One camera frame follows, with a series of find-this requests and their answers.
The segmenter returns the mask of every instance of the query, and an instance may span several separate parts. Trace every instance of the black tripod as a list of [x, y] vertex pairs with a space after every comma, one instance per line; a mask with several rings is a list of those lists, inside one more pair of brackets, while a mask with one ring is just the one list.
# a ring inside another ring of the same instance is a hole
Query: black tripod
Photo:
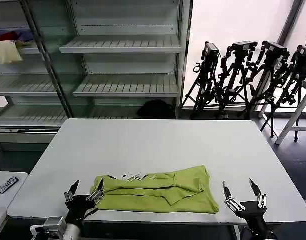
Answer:
[[[253, 98], [250, 101], [250, 104], [246, 106], [245, 110], [242, 111], [240, 114], [244, 114], [244, 119], [246, 120], [250, 119], [250, 113], [254, 111], [255, 107], [258, 105], [270, 104], [271, 107], [274, 108], [274, 91], [278, 87], [278, 85], [282, 84], [282, 76], [287, 70], [287, 59], [289, 57], [289, 52], [287, 51], [287, 48], [280, 46], [274, 42], [271, 43], [264, 41], [263, 46], [261, 48], [261, 52], [258, 57], [259, 62], [261, 62], [264, 54], [266, 55], [264, 64], [261, 65], [257, 71], [253, 72], [251, 76], [252, 78], [254, 78], [261, 71], [263, 71], [262, 77], [258, 83], [256, 91], [253, 93]], [[283, 59], [281, 60], [282, 66], [274, 74], [274, 65], [280, 57], [283, 57]]]
[[[191, 119], [196, 118], [204, 110], [205, 106], [210, 104], [215, 98], [215, 91], [213, 89], [213, 82], [216, 84], [215, 71], [218, 63], [218, 48], [209, 42], [205, 43], [204, 50], [202, 51], [202, 64], [197, 63], [197, 66], [193, 69], [195, 73], [199, 73], [191, 89], [185, 96], [185, 100], [182, 107], [188, 99], [191, 99], [195, 104]], [[196, 85], [199, 86], [196, 99], [193, 99], [190, 95], [193, 92]]]
[[[301, 89], [303, 85], [303, 81], [306, 78], [306, 46], [299, 45], [297, 47], [297, 51], [294, 53], [292, 57], [292, 65], [288, 68], [288, 71], [285, 74], [285, 82], [287, 81], [288, 77], [291, 75], [290, 80], [287, 82], [286, 86], [283, 88], [283, 93], [278, 99], [275, 107], [272, 109], [270, 115], [268, 116], [267, 120], [265, 121], [264, 125], [261, 128], [261, 131], [264, 130], [265, 126], [267, 125], [270, 119], [273, 119], [275, 111], [280, 107], [281, 104], [288, 102], [290, 105], [293, 105], [295, 100], [295, 95], [298, 93], [298, 101], [297, 105], [301, 102]], [[290, 87], [295, 84], [295, 87], [289, 93]], [[295, 132], [294, 141], [297, 142], [298, 140], [298, 131]]]
[[[219, 110], [217, 113], [217, 118], [221, 116], [223, 119], [228, 119], [228, 116], [225, 112], [225, 108], [236, 101], [237, 96], [240, 96], [244, 101], [245, 105], [248, 105], [248, 99], [247, 99], [247, 89], [246, 86], [249, 83], [249, 80], [246, 79], [247, 72], [250, 67], [254, 66], [253, 63], [251, 63], [251, 59], [253, 56], [253, 53], [255, 51], [255, 48], [257, 46], [257, 42], [255, 41], [243, 41], [234, 43], [232, 46], [229, 46], [227, 48], [226, 55], [223, 57], [221, 68], [222, 73], [218, 76], [220, 79], [219, 83], [215, 88], [217, 88], [217, 100], [219, 103]], [[232, 63], [229, 69], [227, 69], [226, 62], [227, 59], [231, 56], [232, 52], [234, 52], [235, 55], [235, 62]], [[247, 68], [244, 68], [243, 63], [245, 62], [245, 58], [247, 57], [246, 66]], [[229, 80], [229, 83], [227, 87], [224, 86], [225, 79], [229, 76], [230, 72], [233, 71], [232, 76]], [[235, 83], [235, 79], [238, 76], [239, 72], [241, 72], [241, 83], [242, 87], [237, 87], [233, 89], [233, 85]], [[244, 91], [244, 97], [241, 96], [239, 93], [241, 91]]]

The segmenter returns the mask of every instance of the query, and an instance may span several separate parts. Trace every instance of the red cloth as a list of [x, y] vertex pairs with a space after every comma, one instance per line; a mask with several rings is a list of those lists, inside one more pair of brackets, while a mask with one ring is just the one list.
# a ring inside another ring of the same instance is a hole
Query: red cloth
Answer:
[[16, 41], [18, 39], [17, 34], [14, 31], [10, 31], [3, 35], [0, 35], [0, 42], [1, 41]]

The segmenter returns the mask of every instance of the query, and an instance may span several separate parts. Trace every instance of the green shirt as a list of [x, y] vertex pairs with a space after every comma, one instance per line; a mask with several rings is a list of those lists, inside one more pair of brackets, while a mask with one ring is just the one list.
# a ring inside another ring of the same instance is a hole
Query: green shirt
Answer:
[[205, 166], [181, 171], [148, 174], [140, 180], [118, 180], [97, 176], [91, 192], [104, 179], [104, 197], [96, 208], [150, 213], [218, 213], [219, 207], [209, 189]]

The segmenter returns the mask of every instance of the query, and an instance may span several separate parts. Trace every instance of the white shelf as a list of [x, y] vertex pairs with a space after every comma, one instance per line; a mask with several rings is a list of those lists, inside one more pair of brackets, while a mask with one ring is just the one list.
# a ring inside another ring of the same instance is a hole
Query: white shelf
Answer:
[[139, 119], [139, 106], [95, 106], [89, 119]]
[[0, 111], [0, 127], [60, 127], [66, 119], [61, 105], [9, 105]]
[[[64, 92], [73, 85], [63, 83]], [[55, 88], [47, 74], [0, 75], [0, 96], [56, 97]]]
[[176, 97], [173, 75], [88, 75], [76, 97]]
[[78, 36], [59, 50], [63, 54], [182, 52], [174, 35]]
[[32, 42], [31, 44], [27, 46], [20, 47], [18, 49], [18, 52], [20, 54], [39, 54], [39, 51], [38, 51], [38, 48], [35, 42]]
[[19, 0], [0, 0], [0, 3], [18, 2]]

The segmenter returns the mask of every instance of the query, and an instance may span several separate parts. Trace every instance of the folded clothes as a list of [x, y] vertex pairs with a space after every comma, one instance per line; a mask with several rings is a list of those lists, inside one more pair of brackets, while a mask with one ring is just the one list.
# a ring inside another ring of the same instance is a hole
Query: folded clothes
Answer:
[[[12, 38], [10, 37], [6, 38], [6, 36], [10, 36], [10, 35], [7, 35], [10, 33], [12, 34]], [[10, 40], [10, 41], [20, 41], [22, 43], [25, 43], [25, 42], [27, 43], [27, 42], [31, 42], [34, 40], [33, 34], [29, 29], [15, 29], [12, 31], [0, 30], [0, 37], [2, 36], [3, 38], [0, 41]]]
[[1, 41], [16, 41], [17, 39], [18, 39], [18, 36], [14, 31], [10, 31], [10, 32], [0, 35], [0, 42]]
[[0, 64], [10, 64], [22, 60], [14, 42], [0, 41]]
[[209, 188], [209, 174], [203, 165], [175, 172], [147, 174], [143, 179], [132, 181], [98, 176], [92, 193], [101, 179], [104, 179], [104, 197], [96, 205], [99, 209], [208, 214], [219, 211]]

